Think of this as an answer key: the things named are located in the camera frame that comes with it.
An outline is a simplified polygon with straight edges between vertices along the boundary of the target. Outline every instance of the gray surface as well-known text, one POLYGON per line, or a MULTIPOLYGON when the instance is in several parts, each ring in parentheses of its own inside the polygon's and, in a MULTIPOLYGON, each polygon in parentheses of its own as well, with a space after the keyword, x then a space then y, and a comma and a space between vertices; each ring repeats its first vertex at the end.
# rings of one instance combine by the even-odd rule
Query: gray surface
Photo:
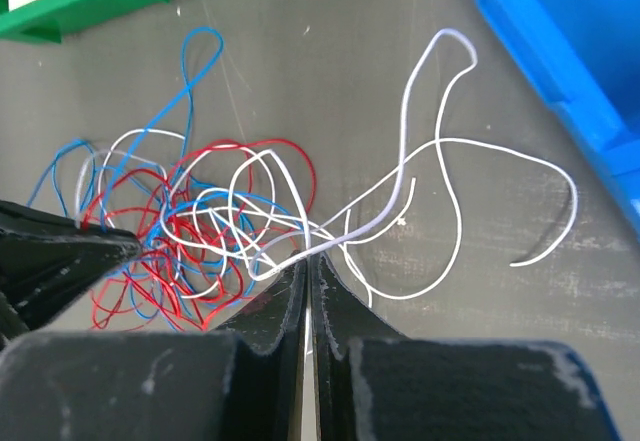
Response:
MULTIPOLYGON (((452 26, 469 35, 480 65, 455 90, 444 133, 505 144, 566 168, 581 194, 577 226, 544 262, 509 268, 556 222, 567 197, 564 182, 505 155, 445 147, 465 216, 459 261, 426 296, 402 303, 378 299, 375 309, 412 336, 567 342, 594 368, 625 437, 640 438, 635 236, 472 0, 175 0, 61 47, 2 44, 2 197, 24 202, 56 149, 71 138, 107 141, 142 126, 180 88, 181 41, 202 24, 217 27, 228 49, 198 88, 196 144, 229 136, 286 136, 300 143, 319 173, 315 219, 335 212, 393 166, 401 91, 436 30, 452 26)), ((210 49, 204 39, 196 46, 200 62, 210 49)), ((436 54, 416 86, 412 146, 432 137, 437 99, 466 62, 451 43, 436 54)), ((163 126, 180 129, 184 113, 182 105, 163 126)), ((157 158, 171 149, 163 144, 147 153, 157 158)), ((61 167, 67 194, 76 169, 71 160, 61 167)), ((436 277, 454 240, 453 210, 435 154, 420 155, 408 174, 418 177, 418 188, 407 226, 354 249, 369 279, 396 293, 436 277)), ((371 219, 384 205, 383 191, 356 219, 371 219)), ((56 209, 49 193, 38 206, 56 209)), ((59 326, 89 324, 80 307, 59 326)))

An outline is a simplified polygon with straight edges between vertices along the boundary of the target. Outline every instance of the gray table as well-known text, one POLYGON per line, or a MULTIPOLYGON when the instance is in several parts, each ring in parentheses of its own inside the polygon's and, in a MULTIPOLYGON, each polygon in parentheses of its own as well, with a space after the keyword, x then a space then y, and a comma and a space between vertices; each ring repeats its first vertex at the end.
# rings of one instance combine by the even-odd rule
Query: gray table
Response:
MULTIPOLYGON (((71 138, 107 141, 142 126, 181 87, 180 44, 203 24, 222 32, 227 50, 197 90, 195 144, 221 137, 298 142, 319 173, 315 219, 335 212, 394 165, 399 102, 410 69, 440 27, 465 32, 480 65, 454 91, 444 134, 504 144, 563 166, 579 185, 579 219, 544 262, 509 268, 557 226, 565 183, 506 155, 447 146, 465 216, 458 263, 426 296, 376 299, 374 308, 411 336, 567 342, 595 369, 622 433, 640 437, 635 235, 472 0, 175 0, 68 38, 63 46, 4 43, 2 197, 24 202, 56 149, 71 138)), ((203 62, 211 44, 196 42, 192 61, 203 62)), ((458 46, 438 48, 416 87, 411 146, 431 139, 439 96, 465 62, 458 46)), ((181 105, 163 126, 182 129, 185 111, 181 105)), ((160 144, 147 154, 171 159, 175 152, 160 144)), ((81 157, 60 167, 67 195, 81 157)), ((303 175, 302 166, 296 174, 303 175)), ((408 175, 418 177, 418 188, 407 226, 353 250, 368 278, 396 293, 437 276, 454 240, 453 210, 435 153, 420 155, 408 175)), ((386 196, 388 190, 380 190, 355 218, 371 219, 386 196)), ((57 210, 48 191, 37 206, 57 210)), ((353 284, 346 272, 345 279, 353 284)), ((86 305, 57 323, 61 329, 88 325, 86 305)))

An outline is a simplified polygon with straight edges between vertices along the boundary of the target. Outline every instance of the blue plastic container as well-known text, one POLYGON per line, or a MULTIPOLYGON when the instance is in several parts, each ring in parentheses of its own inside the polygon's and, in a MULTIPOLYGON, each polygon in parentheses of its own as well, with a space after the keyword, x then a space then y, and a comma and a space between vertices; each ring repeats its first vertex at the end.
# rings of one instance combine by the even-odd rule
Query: blue plastic container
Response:
POLYGON ((640 235, 640 0, 476 0, 640 235))

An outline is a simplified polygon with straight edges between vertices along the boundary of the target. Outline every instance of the blue bin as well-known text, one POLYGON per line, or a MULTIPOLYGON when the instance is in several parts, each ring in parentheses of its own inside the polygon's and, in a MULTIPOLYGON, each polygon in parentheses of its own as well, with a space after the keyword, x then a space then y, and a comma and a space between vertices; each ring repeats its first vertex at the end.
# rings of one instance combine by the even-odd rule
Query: blue bin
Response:
POLYGON ((640 0, 476 0, 640 235, 640 0))

